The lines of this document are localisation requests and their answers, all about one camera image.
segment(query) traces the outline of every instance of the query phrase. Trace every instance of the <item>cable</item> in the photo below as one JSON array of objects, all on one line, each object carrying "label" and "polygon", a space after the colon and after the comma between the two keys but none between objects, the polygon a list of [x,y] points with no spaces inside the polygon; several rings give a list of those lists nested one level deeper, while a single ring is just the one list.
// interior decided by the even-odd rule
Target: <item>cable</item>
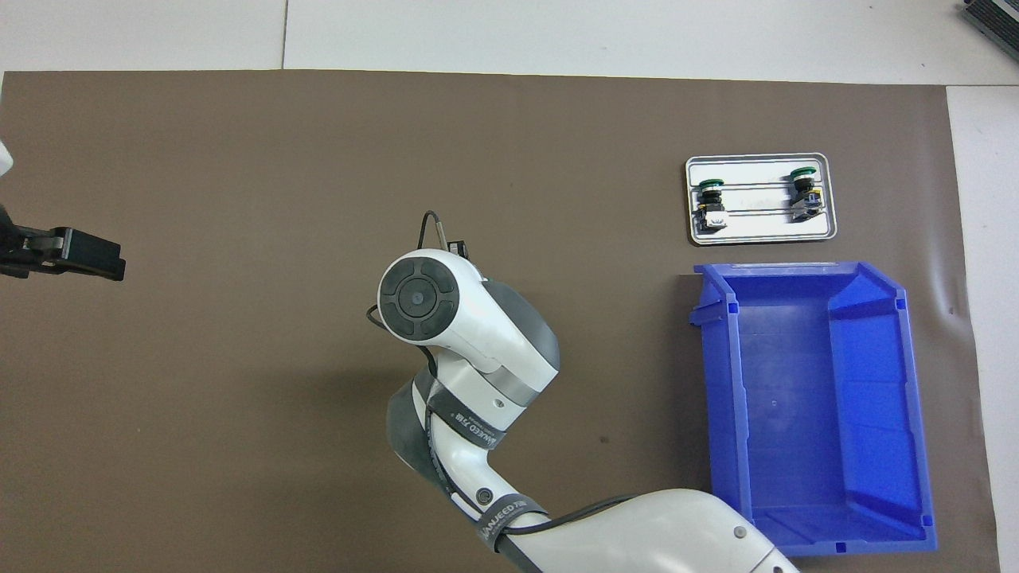
[{"label": "cable", "polygon": [[447,248],[445,242],[445,230],[442,228],[442,221],[439,220],[438,213],[432,211],[431,209],[425,211],[425,216],[421,218],[421,232],[418,233],[418,249],[421,249],[421,247],[425,244],[425,227],[428,226],[428,217],[435,219],[435,230],[438,232],[439,243],[444,251]]},{"label": "cable", "polygon": [[432,352],[428,350],[427,347],[418,347],[418,350],[425,354],[425,358],[428,359],[428,373],[432,375],[433,378],[438,379],[439,377],[439,367],[435,364],[435,357],[432,356]]},{"label": "cable", "polygon": [[[371,307],[369,307],[368,312],[365,313],[365,316],[368,318],[368,321],[371,322],[372,324],[378,326],[383,330],[388,331],[389,329],[385,327],[385,324],[383,324],[381,320],[372,316],[372,313],[378,310],[378,308],[379,308],[378,305],[372,305]],[[419,347],[417,345],[415,345],[415,347],[425,355],[425,358],[428,359],[428,373],[431,374],[433,378],[438,378],[439,367],[435,363],[435,357],[432,356],[431,351],[428,350],[427,347]]]},{"label": "cable", "polygon": [[570,523],[571,521],[577,521],[578,519],[585,518],[585,517],[587,517],[589,515],[598,513],[600,511],[607,510],[608,508],[610,508],[612,506],[616,506],[619,504],[622,504],[623,502],[627,502],[627,501],[633,500],[637,496],[631,496],[631,494],[628,494],[628,496],[616,496],[614,498],[609,498],[607,500],[602,500],[602,501],[597,502],[595,504],[591,504],[590,506],[587,506],[586,508],[577,510],[577,511],[575,511],[573,513],[569,513],[569,514],[567,514],[567,515],[565,515],[562,517],[556,517],[555,519],[552,519],[550,521],[546,521],[545,523],[540,523],[538,525],[532,525],[530,527],[506,527],[505,530],[503,530],[503,533],[506,534],[506,535],[527,535],[529,533],[538,533],[538,532],[541,532],[541,531],[545,531],[547,529],[551,529],[552,527],[558,527],[559,525],[562,525],[564,523]]},{"label": "cable", "polygon": [[379,309],[378,305],[372,305],[368,309],[368,312],[365,313],[365,316],[368,317],[368,321],[371,322],[372,324],[378,326],[379,328],[381,328],[383,330],[388,330],[388,328],[385,327],[385,324],[382,324],[381,320],[379,320],[379,319],[375,318],[374,316],[372,316],[372,313],[375,312],[378,309]]},{"label": "cable", "polygon": [[432,414],[435,414],[435,410],[432,409],[428,404],[428,397],[425,398],[425,438],[428,440],[428,457],[432,460],[432,467],[435,468],[435,475],[439,477],[439,483],[442,484],[442,488],[445,490],[446,496],[452,496],[458,491],[453,488],[452,480],[449,479],[449,474],[446,473],[445,468],[442,467],[442,462],[439,462],[438,454],[435,453],[435,438],[432,434]]}]

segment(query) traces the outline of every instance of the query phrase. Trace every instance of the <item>brown mat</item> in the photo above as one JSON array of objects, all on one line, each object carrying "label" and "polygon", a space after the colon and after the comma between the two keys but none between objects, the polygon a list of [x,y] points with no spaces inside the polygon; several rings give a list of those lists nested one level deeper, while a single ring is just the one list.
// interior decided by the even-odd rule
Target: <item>brown mat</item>
[{"label": "brown mat", "polygon": [[[14,72],[0,139],[16,223],[127,260],[0,277],[0,570],[512,571],[385,441],[422,358],[364,311],[427,208],[558,334],[492,456],[555,515],[709,488],[693,264],[874,263],[910,292],[942,549],[796,562],[998,570],[943,88]],[[830,160],[835,240],[689,242],[690,156],[791,151]]]}]

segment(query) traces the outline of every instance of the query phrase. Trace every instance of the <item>blue storage bin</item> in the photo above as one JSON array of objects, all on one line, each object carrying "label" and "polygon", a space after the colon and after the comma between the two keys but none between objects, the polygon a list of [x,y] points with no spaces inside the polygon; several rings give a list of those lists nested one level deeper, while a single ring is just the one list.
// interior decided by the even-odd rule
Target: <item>blue storage bin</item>
[{"label": "blue storage bin", "polygon": [[906,291],[864,262],[694,270],[714,494],[790,556],[937,549]]}]

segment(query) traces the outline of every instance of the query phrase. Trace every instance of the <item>black strap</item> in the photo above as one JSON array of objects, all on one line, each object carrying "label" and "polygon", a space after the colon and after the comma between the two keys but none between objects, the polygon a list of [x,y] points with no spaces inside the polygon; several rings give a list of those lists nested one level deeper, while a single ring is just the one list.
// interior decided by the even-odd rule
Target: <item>black strap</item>
[{"label": "black strap", "polygon": [[493,450],[502,441],[506,432],[499,430],[481,419],[445,386],[428,397],[428,409],[434,412],[471,444],[485,450]]},{"label": "black strap", "polygon": [[502,535],[495,543],[495,553],[509,560],[520,569],[520,573],[542,573],[541,569],[514,543],[508,535]]},{"label": "black strap", "polygon": [[509,525],[509,522],[517,516],[524,513],[548,514],[537,502],[524,496],[523,493],[508,493],[502,496],[481,514],[478,519],[478,536],[485,542],[489,550],[495,551],[495,541],[498,540],[502,530]]}]

